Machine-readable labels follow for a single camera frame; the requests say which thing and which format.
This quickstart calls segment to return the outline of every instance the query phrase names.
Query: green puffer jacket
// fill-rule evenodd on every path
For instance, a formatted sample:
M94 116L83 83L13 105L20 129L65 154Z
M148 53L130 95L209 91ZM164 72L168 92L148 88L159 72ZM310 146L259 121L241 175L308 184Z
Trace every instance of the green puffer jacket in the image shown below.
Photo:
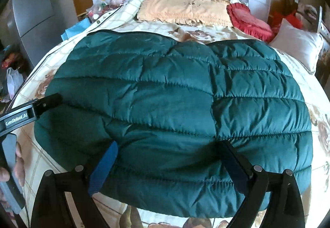
M251 164L311 181L312 136L298 84L257 40L202 45L101 30L82 39L46 95L63 105L35 123L38 143L72 170L117 141L102 193L181 217L229 217L244 196L219 160L229 140ZM267 207L266 196L261 210Z

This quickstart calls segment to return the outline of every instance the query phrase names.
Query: refrigerator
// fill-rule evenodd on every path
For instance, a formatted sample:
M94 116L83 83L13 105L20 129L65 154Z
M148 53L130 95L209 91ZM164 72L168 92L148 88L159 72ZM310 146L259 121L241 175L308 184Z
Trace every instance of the refrigerator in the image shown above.
M62 42L65 27L51 0L11 0L7 26L11 38L32 70L45 54Z

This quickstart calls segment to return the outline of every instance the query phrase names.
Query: pink pillow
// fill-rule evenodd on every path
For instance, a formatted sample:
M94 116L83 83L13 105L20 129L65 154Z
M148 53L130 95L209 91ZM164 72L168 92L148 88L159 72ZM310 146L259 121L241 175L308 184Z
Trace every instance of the pink pillow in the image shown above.
M273 39L271 27L264 21L251 15L250 9L241 3L227 6L227 12L234 27L255 38L269 42Z

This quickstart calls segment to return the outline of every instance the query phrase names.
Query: refrigerator door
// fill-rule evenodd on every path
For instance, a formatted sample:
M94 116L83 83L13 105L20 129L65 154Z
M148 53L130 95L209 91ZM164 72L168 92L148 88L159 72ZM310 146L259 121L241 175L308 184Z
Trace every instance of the refrigerator door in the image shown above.
M34 67L48 51L62 42L61 31L57 18L52 16L21 37L26 53Z
M13 11L20 37L54 15L51 0L13 0Z

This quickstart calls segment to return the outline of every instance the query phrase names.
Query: silver bolt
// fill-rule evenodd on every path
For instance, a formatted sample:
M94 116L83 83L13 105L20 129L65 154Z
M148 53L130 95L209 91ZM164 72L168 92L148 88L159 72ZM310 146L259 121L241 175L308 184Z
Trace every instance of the silver bolt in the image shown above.
M255 171L257 171L257 172L262 172L262 167L259 166L259 165L255 165L255 166L253 167L253 169L254 169Z
M83 169L84 169L83 165L78 165L75 167L75 171L77 171L77 172L81 172Z
M288 174L289 176L292 176L293 175L293 172L290 169L286 169L285 170L285 173Z
M45 175L46 177L49 177L52 173L53 173L53 171L49 169L49 170L47 170L47 171L44 173L44 175Z

